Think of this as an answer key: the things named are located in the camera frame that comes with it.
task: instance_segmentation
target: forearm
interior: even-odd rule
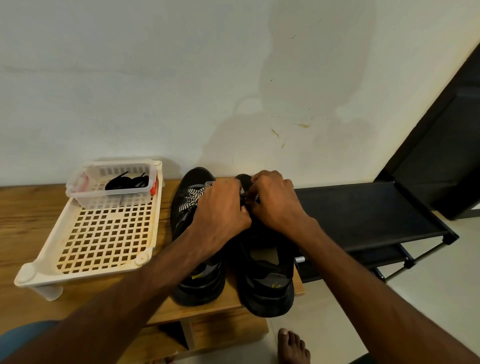
[[[199,263],[207,236],[188,228],[173,244],[5,363],[115,363],[148,319]]]
[[[290,236],[313,262],[379,363],[480,363],[478,357],[375,278],[313,219]]]

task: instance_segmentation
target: shoe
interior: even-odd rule
[[[252,185],[251,176],[241,174],[236,178],[247,192]],[[252,214],[250,216],[251,227],[228,243],[240,300],[255,316],[281,316],[293,305],[295,245]]]
[[[205,168],[196,167],[185,174],[173,196],[170,210],[172,241],[177,239],[193,221],[198,198],[215,177]],[[201,263],[172,293],[181,306],[199,306],[214,301],[225,286],[222,252]]]

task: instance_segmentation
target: white tile floor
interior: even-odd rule
[[[480,218],[447,221],[460,239],[389,285],[417,309],[480,355]],[[407,243],[414,256],[439,242],[439,238]],[[400,265],[384,267],[387,276]],[[269,320],[270,333],[259,342],[178,361],[179,364],[276,363],[276,332],[285,327],[297,332],[312,353],[312,363],[348,364],[365,354],[355,329],[323,281],[307,283],[306,294],[292,309]]]

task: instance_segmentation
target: left hand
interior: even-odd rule
[[[208,237],[211,254],[252,224],[246,207],[240,209],[240,188],[239,180],[216,181],[198,200],[191,227]]]

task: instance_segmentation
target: shoelace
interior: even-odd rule
[[[198,205],[198,199],[202,197],[202,195],[205,192],[205,188],[212,187],[213,181],[207,181],[205,182],[205,186],[199,189],[195,188],[189,188],[187,190],[188,196],[185,196],[187,199],[187,202],[185,202],[183,205],[179,207],[179,212],[183,212],[185,210],[188,210],[191,207],[197,206]],[[240,188],[240,197],[245,197],[245,191],[243,187]],[[258,195],[255,196],[255,201],[258,201]]]

